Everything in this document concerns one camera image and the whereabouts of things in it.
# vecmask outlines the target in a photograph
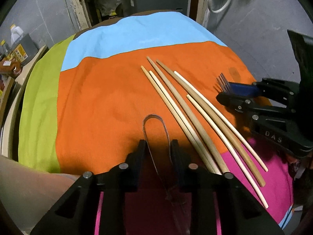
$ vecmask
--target blue fork handle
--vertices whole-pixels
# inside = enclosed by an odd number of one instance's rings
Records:
[[[259,88],[255,85],[230,82],[233,94],[246,97],[257,97],[261,95]]]

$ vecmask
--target light blue fabric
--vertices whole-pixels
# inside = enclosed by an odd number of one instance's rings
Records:
[[[203,26],[179,12],[126,17],[113,25],[89,30],[73,40],[61,71],[75,68],[85,57],[107,58],[138,49],[205,41],[226,46]]]
[[[286,225],[289,223],[291,217],[292,217],[292,211],[291,211],[292,206],[288,209],[288,211],[286,212],[283,220],[281,220],[281,222],[279,223],[279,226],[284,229],[286,227]]]

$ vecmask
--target metal bolt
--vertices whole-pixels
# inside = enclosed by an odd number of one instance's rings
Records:
[[[91,176],[92,176],[92,172],[91,172],[91,171],[86,171],[86,172],[83,173],[83,177],[84,177],[85,179],[88,179],[88,178],[90,178]]]
[[[230,172],[225,172],[224,173],[224,177],[226,177],[227,179],[233,179],[234,178],[234,175]]]
[[[118,167],[120,169],[127,169],[128,168],[128,164],[127,163],[121,163]]]
[[[198,165],[197,164],[189,164],[188,168],[189,169],[198,169]]]

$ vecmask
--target wooden stick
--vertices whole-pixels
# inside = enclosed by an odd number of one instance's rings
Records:
[[[233,132],[224,124],[224,122],[215,114],[215,112],[192,90],[185,82],[183,82],[172,70],[170,70],[166,65],[161,61],[156,61],[163,69],[165,69],[188,93],[189,95],[196,100],[196,102],[205,110],[205,112],[212,118],[212,120],[217,124],[220,130],[225,134],[230,143],[238,151],[242,159],[245,161],[246,165],[251,170],[252,174],[256,178],[257,182],[261,187],[265,186],[265,181],[259,172],[256,165],[253,163],[250,156],[242,147],[240,141],[233,134]]]
[[[148,80],[151,82],[151,84],[153,85],[153,87],[155,88],[155,90],[158,92],[158,94],[160,95],[160,97],[162,98],[162,100],[165,102],[166,106],[168,107],[168,109],[170,110],[170,112],[172,113],[172,115],[174,116],[174,118],[176,119],[177,123],[179,124],[179,126],[182,128],[183,132],[185,133],[185,135],[187,136],[187,138],[189,139],[189,141],[191,142],[192,146],[195,148],[195,150],[197,151],[197,153],[199,154],[201,160],[204,162],[205,166],[207,167],[207,169],[212,172],[215,173],[212,165],[210,164],[210,162],[208,161],[206,155],[202,152],[202,150],[200,149],[200,147],[198,146],[198,142],[197,140],[195,140],[193,138],[193,136],[191,135],[191,133],[189,132],[187,126],[184,124],[183,120],[179,117],[178,113],[176,112],[176,110],[173,108],[173,106],[171,105],[170,101],[166,98],[166,96],[164,95],[164,93],[161,91],[161,89],[158,87],[158,85],[154,82],[153,78],[150,76],[150,74],[147,72],[147,70],[141,66],[141,69],[143,70],[143,72],[145,73],[145,75],[147,76]]]
[[[256,194],[259,196],[261,202],[263,203],[265,208],[268,208],[269,205],[267,204],[262,192],[260,191],[260,189],[258,188],[256,182],[253,180],[253,178],[251,177],[250,173],[248,172],[248,170],[246,169],[246,167],[244,166],[244,164],[242,163],[242,161],[240,160],[239,156],[237,155],[236,151],[234,150],[233,146],[230,144],[230,142],[228,141],[228,139],[225,137],[225,135],[221,132],[221,130],[217,127],[217,125],[214,123],[214,121],[207,115],[207,113],[205,113],[205,111],[203,110],[203,108],[200,107],[200,105],[190,96],[187,95],[187,98],[190,100],[190,102],[195,106],[195,108],[200,112],[200,114],[207,120],[207,122],[210,124],[210,126],[214,129],[214,131],[217,133],[217,135],[221,138],[221,140],[224,142],[224,144],[226,145],[226,147],[228,148],[229,152],[231,153],[231,155],[234,157],[235,161],[237,162],[237,164],[239,165],[240,169],[242,170],[242,172],[245,174],[247,180],[249,181],[249,183],[252,185],[253,189],[255,190]]]
[[[154,73],[152,71],[149,71],[149,73],[151,74],[152,78],[154,79],[155,83],[158,85],[158,87],[161,89],[161,91],[163,92],[163,94],[165,95],[165,97],[167,98],[167,100],[170,102],[171,106],[174,108],[174,110],[176,111],[176,113],[179,115],[179,117],[181,118],[181,120],[183,121],[184,125],[187,127],[188,131],[191,133],[194,141],[197,143],[199,150],[204,154],[205,158],[207,159],[207,161],[209,162],[210,166],[212,167],[214,173],[221,175],[221,172],[219,171],[216,163],[214,162],[212,156],[208,153],[208,151],[206,150],[205,146],[203,145],[203,143],[201,142],[200,138],[198,137],[198,135],[196,134],[195,130],[193,129],[193,127],[190,125],[190,123],[188,122],[187,118],[184,116],[184,114],[181,112],[181,110],[179,109],[179,107],[177,106],[177,104],[174,102],[174,100],[171,98],[171,96],[169,95],[169,93],[166,91],[166,89],[164,88],[164,86],[162,85],[162,83],[159,81],[159,79],[154,75]]]
[[[223,122],[233,131],[233,133],[239,138],[239,140],[245,145],[245,147],[250,151],[253,157],[258,161],[261,167],[267,172],[269,169],[262,161],[262,159],[258,156],[258,154],[253,150],[253,148],[249,145],[249,143],[245,140],[245,138],[237,131],[237,129],[227,120],[227,118],[207,99],[205,98],[193,85],[191,85],[183,76],[181,76],[177,71],[174,73],[185,82],[192,90],[194,90],[202,100],[205,101],[207,105],[223,120]]]
[[[177,92],[175,87],[170,83],[170,81],[166,78],[166,76],[162,73],[162,71],[156,66],[156,64],[147,57],[148,61],[152,65],[152,67],[156,70],[158,75],[162,78],[164,83],[167,85],[167,87],[170,89],[174,97],[177,99],[180,106],[183,108],[184,112],[189,117],[190,121],[194,125],[195,129],[198,131],[200,137],[203,139],[205,145],[207,146],[208,150],[210,151],[211,155],[214,157],[218,167],[222,171],[222,173],[229,172],[229,169],[227,168],[226,163],[224,162],[221,154],[216,149],[214,143],[212,142],[211,138],[207,134],[207,132],[204,130],[203,126],[200,124],[198,119],[196,118],[195,114],[191,111],[187,103],[184,101],[184,99],[181,97],[181,95]]]

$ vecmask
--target white sticker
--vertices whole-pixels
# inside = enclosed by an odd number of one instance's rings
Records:
[[[130,5],[131,5],[132,7],[135,7],[135,5],[134,5],[134,0],[130,0]]]
[[[3,66],[10,66],[11,65],[11,61],[4,61]]]

